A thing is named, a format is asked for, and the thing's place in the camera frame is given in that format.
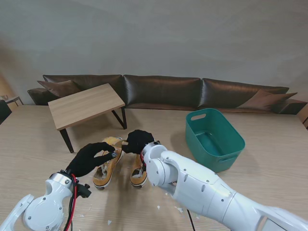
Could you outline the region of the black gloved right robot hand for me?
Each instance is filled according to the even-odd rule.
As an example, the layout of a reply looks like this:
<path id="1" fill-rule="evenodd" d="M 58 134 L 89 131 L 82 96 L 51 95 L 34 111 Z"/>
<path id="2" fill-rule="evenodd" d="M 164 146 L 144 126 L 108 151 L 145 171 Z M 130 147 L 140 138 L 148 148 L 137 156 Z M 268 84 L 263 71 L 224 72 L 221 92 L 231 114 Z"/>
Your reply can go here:
<path id="1" fill-rule="evenodd" d="M 140 154 L 147 144 L 154 142 L 154 137 L 147 131 L 137 129 L 128 134 L 126 142 L 122 145 L 125 153 Z"/>

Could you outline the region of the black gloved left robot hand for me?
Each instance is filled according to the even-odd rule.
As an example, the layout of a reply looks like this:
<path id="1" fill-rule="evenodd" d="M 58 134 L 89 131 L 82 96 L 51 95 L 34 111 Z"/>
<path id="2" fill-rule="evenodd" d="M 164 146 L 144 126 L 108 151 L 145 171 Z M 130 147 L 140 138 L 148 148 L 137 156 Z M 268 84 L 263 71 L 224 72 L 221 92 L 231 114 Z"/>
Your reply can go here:
<path id="1" fill-rule="evenodd" d="M 107 161 L 117 157 L 115 148 L 106 142 L 89 143 L 79 150 L 66 167 L 66 172 L 75 177 L 83 177 Z"/>

